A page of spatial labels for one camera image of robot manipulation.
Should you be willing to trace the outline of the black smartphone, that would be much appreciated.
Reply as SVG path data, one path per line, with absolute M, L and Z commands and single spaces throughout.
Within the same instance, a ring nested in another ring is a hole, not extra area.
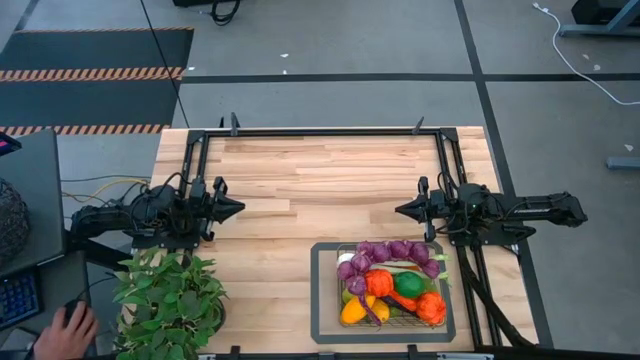
M 23 328 L 14 328 L 5 340 L 0 341 L 0 351 L 28 352 L 37 340 L 38 335 Z

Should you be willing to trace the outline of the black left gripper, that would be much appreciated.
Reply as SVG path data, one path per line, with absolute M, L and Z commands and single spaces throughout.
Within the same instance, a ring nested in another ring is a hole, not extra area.
M 196 176 L 192 181 L 188 203 L 202 240 L 214 238 L 214 232 L 211 230 L 214 217 L 216 222 L 223 223 L 245 209 L 243 202 L 228 198 L 224 193 L 225 181 L 220 176 L 214 179 L 213 193 L 207 191 L 203 176 Z

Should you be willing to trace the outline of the dark woven basket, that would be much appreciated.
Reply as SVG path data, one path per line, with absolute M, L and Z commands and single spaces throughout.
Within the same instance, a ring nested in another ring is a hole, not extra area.
M 24 250 L 29 234 L 26 203 L 11 183 L 0 178 L 0 268 Z

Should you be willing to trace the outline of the person's hand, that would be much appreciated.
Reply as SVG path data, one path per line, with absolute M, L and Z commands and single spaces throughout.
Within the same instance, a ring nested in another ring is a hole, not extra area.
M 60 307 L 56 310 L 52 323 L 43 330 L 33 346 L 34 360 L 83 358 L 99 329 L 99 321 L 88 305 L 86 317 L 80 322 L 83 306 L 83 303 L 79 304 L 68 324 L 64 323 L 65 308 Z

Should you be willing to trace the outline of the black hazard-striped floor mat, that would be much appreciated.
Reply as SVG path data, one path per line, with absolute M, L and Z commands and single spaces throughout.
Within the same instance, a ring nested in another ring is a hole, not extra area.
M 21 30 L 0 51 L 0 132 L 153 134 L 171 127 L 190 27 Z

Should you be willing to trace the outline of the grey metal desk base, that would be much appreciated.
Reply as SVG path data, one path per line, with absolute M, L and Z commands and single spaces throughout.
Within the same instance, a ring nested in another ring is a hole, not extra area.
M 640 38 L 640 0 L 577 0 L 571 14 L 574 24 L 562 25 L 561 36 Z

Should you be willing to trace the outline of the black device with pink screen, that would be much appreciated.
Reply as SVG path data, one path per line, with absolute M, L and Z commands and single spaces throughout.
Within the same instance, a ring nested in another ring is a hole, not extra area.
M 0 157 L 18 151 L 21 148 L 22 144 L 18 140 L 0 131 Z

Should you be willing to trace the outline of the large green potted plant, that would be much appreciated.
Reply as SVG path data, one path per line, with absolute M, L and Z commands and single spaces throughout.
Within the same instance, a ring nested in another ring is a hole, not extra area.
M 216 261 L 151 248 L 119 264 L 116 360 L 198 360 L 226 319 Z

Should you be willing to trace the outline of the black aluminium table frame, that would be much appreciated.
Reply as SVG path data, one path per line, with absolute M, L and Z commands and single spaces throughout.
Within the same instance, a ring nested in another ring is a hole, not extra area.
M 311 337 L 311 249 L 318 243 L 419 241 L 423 228 L 395 211 L 420 177 L 496 189 L 480 127 L 167 130 L 156 172 L 222 177 L 245 209 L 215 229 L 198 255 L 216 261 L 227 289 L 226 321 L 206 351 L 216 359 L 437 358 L 506 345 L 506 336 L 463 282 L 463 250 L 445 236 L 444 264 L 456 336 L 450 343 L 322 345 Z

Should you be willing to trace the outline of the dark grey desk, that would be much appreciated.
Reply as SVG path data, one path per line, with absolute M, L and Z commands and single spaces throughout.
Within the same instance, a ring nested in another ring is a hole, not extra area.
M 19 138 L 22 148 L 0 157 L 0 178 L 12 184 L 27 205 L 30 233 L 26 247 L 0 266 L 0 279 L 22 270 L 39 272 L 42 312 L 11 327 L 0 328 L 0 346 L 12 333 L 27 340 L 47 327 L 55 311 L 88 286 L 82 252 L 68 254 L 56 134 L 43 130 Z

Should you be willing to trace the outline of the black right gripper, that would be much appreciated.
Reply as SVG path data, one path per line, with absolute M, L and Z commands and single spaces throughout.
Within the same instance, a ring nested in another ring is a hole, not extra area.
M 450 201 L 443 190 L 429 190 L 429 181 L 422 176 L 418 181 L 418 197 L 395 208 L 397 213 L 407 216 L 424 225 L 424 239 L 427 243 L 436 238 L 438 231 L 447 227 L 444 224 L 436 228 L 434 219 L 447 219 L 452 216 Z

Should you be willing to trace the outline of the orange mini pumpkin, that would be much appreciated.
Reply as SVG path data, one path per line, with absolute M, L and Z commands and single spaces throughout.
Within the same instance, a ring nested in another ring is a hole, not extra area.
M 384 269 L 368 271 L 365 276 L 366 291 L 375 297 L 389 296 L 394 291 L 392 274 Z
M 438 292 L 426 292 L 418 298 L 415 312 L 421 320 L 436 326 L 446 319 L 446 303 Z

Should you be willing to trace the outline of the black keyboard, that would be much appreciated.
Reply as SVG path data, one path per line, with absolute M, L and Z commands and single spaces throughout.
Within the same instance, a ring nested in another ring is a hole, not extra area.
M 5 330 L 44 310 L 37 267 L 0 279 L 0 330 Z

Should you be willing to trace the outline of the silver metal bar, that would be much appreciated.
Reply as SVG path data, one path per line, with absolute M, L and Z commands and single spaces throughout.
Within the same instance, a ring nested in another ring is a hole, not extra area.
M 472 352 L 440 352 L 437 360 L 495 360 L 493 354 Z

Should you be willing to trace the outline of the green lime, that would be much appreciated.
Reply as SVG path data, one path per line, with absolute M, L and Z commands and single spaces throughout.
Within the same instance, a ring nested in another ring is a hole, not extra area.
M 415 299 L 426 291 L 425 281 L 412 272 L 400 272 L 393 276 L 395 292 L 405 298 Z

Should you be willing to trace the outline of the black computer mouse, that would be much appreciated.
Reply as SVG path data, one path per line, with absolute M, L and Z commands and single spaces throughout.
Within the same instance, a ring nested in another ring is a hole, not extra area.
M 88 309 L 86 302 L 80 299 L 73 299 L 64 305 L 64 308 L 65 308 L 64 323 L 65 324 L 68 324 L 71 321 L 73 314 L 78 309 L 78 306 L 80 303 L 84 304 L 84 306 L 81 308 L 80 322 L 84 320 L 84 318 L 86 317 L 87 309 Z

